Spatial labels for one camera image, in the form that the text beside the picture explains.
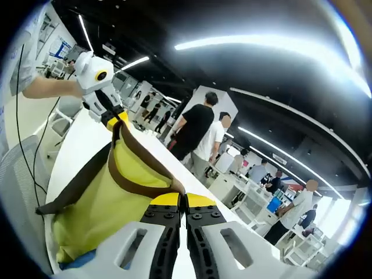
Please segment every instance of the white t-shirt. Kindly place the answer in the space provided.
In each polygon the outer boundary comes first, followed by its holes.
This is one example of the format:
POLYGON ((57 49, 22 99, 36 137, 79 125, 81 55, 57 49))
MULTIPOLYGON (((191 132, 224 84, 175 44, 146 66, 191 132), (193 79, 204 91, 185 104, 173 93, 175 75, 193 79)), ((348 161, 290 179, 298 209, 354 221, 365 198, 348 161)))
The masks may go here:
POLYGON ((260 183, 261 179, 263 179, 267 174, 267 171, 265 166, 259 164, 258 166, 256 165, 252 167, 248 174, 249 179, 253 180, 255 183, 260 183))
POLYGON ((41 6, 28 18, 27 23, 20 28, 14 41, 4 56, 3 69, 0 73, 0 160, 8 151, 8 142, 5 134, 3 96, 9 88, 13 94, 22 92, 37 76, 36 52, 40 28, 45 15, 46 6, 41 6), (17 72, 19 59, 24 45, 19 70, 17 91, 17 72))
POLYGON ((280 218, 282 225, 291 229, 307 211, 312 208, 313 192, 304 189, 297 198, 293 200, 294 208, 290 209, 280 218))
POLYGON ((238 173, 238 171, 243 166, 244 157, 241 154, 238 154, 234 157, 234 161, 232 162, 229 171, 232 171, 233 173, 238 173))
POLYGON ((213 122, 207 133, 202 138, 194 153, 204 161, 208 161, 215 142, 222 142, 225 129, 222 126, 221 121, 213 122))

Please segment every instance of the man in white t-shirt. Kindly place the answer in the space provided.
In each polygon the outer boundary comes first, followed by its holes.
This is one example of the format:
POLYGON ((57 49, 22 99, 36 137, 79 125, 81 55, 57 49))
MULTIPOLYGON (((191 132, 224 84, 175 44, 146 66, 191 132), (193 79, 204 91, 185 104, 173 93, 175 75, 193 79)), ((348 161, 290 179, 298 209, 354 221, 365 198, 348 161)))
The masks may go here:
POLYGON ((208 162, 214 163, 220 144, 227 130, 231 125, 231 117, 227 112, 221 112, 219 121, 213 122, 207 133, 202 138, 196 150, 191 152, 191 158, 185 167, 203 183, 204 171, 208 167, 208 162))
POLYGON ((298 222, 300 217, 312 208, 313 194, 318 189, 318 182, 309 180, 306 188, 288 206, 278 209, 279 221, 275 223, 265 235, 265 239, 272 245, 298 222))

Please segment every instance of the person in white shirt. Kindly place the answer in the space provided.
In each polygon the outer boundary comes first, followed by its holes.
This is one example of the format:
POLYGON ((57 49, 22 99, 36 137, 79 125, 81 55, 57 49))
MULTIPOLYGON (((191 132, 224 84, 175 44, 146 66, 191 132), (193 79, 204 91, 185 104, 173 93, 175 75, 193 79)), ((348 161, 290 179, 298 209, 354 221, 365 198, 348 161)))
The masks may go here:
POLYGON ((260 183, 261 179, 263 179, 265 177, 265 175, 267 174, 267 170, 265 168, 266 164, 267 164, 267 160, 262 159, 260 165, 253 166, 251 168, 251 170, 248 172, 249 179, 251 179, 252 181, 254 181, 257 184, 260 183))
POLYGON ((318 189, 318 182, 309 180, 306 188, 288 206, 278 209, 279 221, 265 235, 265 239, 275 245, 279 239, 298 222, 300 217, 312 208, 313 194, 318 189))
POLYGON ((219 121, 213 122, 207 133, 202 138, 198 147, 191 152, 189 161, 185 167, 203 183, 204 171, 208 167, 208 162, 214 163, 220 144, 225 134, 225 129, 231 125, 231 117, 227 112, 221 112, 219 121))
POLYGON ((243 166, 244 158, 248 154, 248 150, 245 148, 240 150, 240 154, 234 157, 234 161, 231 163, 228 171, 232 173, 238 173, 243 166))

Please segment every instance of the gray mesh chair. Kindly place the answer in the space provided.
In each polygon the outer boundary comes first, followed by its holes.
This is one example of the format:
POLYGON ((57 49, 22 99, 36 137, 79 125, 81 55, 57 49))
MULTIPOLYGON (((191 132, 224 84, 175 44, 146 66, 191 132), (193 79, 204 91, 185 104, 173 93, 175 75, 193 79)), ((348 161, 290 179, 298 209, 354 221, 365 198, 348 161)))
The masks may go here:
MULTIPOLYGON (((28 165, 33 169, 38 137, 32 135, 22 141, 28 165)), ((49 175, 38 153, 35 162, 35 180, 47 190, 49 175)), ((45 193, 36 187, 40 205, 45 204, 45 193)), ((28 172, 20 145, 16 145, 0 163, 0 198, 13 229, 30 257, 46 274, 52 274, 45 246, 44 223, 35 214, 37 201, 34 181, 28 172)))

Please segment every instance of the black t-shirt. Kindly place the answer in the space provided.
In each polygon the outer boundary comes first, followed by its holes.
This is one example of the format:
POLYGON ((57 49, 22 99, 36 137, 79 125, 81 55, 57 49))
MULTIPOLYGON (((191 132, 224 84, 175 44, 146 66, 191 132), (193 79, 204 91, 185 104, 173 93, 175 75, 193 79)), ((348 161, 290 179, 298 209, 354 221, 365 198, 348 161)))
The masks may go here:
POLYGON ((302 223, 300 226, 302 226, 303 228, 307 228, 311 223, 312 221, 315 220, 315 217, 316 217, 316 211, 315 209, 310 209, 308 212, 305 213, 306 214, 306 218, 303 219, 302 223))
POLYGON ((280 188, 280 178, 276 177, 271 180, 270 183, 272 184, 272 186, 270 188, 266 188, 266 191, 274 195, 275 191, 280 188))
POLYGON ((145 97, 145 99, 142 101, 141 106, 142 106, 143 108, 147 108, 147 106, 149 105, 149 100, 150 100, 150 96, 147 95, 147 96, 145 97))
POLYGON ((205 105, 195 105, 182 115, 186 124, 176 135, 176 141, 190 151, 198 147, 214 119, 213 110, 205 105))
POLYGON ((170 117, 170 110, 168 110, 168 111, 165 113, 163 121, 167 122, 168 119, 169 119, 169 117, 170 117))

